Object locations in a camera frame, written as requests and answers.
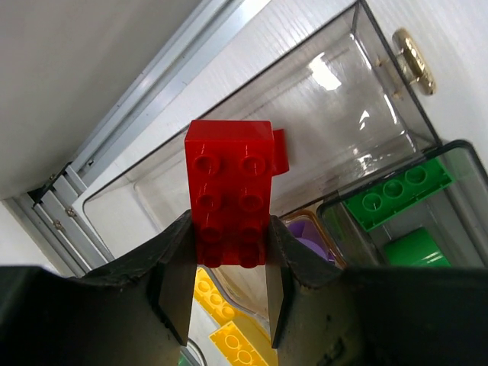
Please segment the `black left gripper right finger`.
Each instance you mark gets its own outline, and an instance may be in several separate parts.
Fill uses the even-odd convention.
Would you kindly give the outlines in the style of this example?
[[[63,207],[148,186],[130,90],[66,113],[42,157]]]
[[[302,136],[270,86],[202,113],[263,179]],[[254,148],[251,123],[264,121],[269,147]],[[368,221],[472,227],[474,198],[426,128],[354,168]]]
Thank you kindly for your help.
[[[481,268],[339,269],[271,217],[266,284],[281,365],[485,365]]]

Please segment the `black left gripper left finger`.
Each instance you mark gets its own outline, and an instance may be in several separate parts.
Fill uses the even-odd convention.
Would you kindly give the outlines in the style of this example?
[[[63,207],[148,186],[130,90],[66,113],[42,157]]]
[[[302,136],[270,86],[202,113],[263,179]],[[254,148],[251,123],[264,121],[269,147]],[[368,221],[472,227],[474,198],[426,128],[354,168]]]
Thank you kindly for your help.
[[[197,267],[189,212],[80,278],[1,269],[3,365],[176,365]]]

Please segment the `purple rounded lego block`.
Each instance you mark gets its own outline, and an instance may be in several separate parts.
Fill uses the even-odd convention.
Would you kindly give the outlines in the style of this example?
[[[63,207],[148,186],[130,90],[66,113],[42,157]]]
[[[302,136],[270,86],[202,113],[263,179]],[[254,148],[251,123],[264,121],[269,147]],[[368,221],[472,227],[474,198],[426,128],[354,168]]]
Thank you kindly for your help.
[[[335,264],[336,259],[331,250],[325,244],[318,229],[311,220],[299,219],[287,224],[287,228],[293,236],[307,248],[330,263]]]

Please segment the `long yellow lego plate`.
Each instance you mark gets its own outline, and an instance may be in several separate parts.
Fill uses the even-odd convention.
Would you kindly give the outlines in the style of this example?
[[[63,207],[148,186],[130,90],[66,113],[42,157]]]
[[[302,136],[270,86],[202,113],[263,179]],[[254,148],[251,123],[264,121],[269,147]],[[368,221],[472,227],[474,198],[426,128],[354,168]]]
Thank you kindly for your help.
[[[224,324],[209,339],[231,365],[278,365],[269,336],[245,317]]]

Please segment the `green sloped lego brick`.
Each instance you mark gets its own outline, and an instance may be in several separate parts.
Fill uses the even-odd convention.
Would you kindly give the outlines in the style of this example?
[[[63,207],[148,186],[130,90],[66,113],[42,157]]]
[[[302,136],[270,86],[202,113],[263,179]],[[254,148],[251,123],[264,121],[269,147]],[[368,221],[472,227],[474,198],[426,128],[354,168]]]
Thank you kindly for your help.
[[[391,265],[415,267],[451,267],[426,228],[421,227],[384,246]]]

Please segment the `green two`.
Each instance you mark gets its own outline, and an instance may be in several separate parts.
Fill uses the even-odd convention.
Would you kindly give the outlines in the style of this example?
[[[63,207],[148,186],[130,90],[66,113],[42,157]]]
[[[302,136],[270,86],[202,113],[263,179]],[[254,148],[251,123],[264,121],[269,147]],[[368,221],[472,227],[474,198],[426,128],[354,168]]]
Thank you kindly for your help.
[[[344,201],[348,212],[367,232],[454,182],[439,159],[431,159]]]

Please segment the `red brick with cupcake print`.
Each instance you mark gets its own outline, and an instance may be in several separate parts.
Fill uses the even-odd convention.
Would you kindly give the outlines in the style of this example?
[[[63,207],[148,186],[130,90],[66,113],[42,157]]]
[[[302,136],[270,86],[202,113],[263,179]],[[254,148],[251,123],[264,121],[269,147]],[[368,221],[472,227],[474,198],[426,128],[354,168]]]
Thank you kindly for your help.
[[[266,120],[190,123],[185,158],[199,264],[265,263],[274,145]]]

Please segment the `yellow lego brick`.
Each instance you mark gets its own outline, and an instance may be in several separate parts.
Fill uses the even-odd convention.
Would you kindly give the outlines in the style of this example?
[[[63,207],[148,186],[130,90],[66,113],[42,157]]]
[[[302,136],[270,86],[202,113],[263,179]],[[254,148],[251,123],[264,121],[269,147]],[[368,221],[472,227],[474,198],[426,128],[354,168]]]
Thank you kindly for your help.
[[[239,311],[224,299],[203,268],[198,268],[196,272],[194,298],[220,326],[239,314]]]

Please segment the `red lego brick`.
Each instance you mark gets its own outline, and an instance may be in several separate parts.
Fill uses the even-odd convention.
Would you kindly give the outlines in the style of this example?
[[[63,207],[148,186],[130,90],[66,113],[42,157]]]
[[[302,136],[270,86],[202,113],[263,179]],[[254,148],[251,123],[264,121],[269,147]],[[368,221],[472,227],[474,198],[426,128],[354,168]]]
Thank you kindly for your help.
[[[282,175],[289,171],[289,159],[287,154],[287,141],[284,129],[273,130],[274,158],[273,176]]]

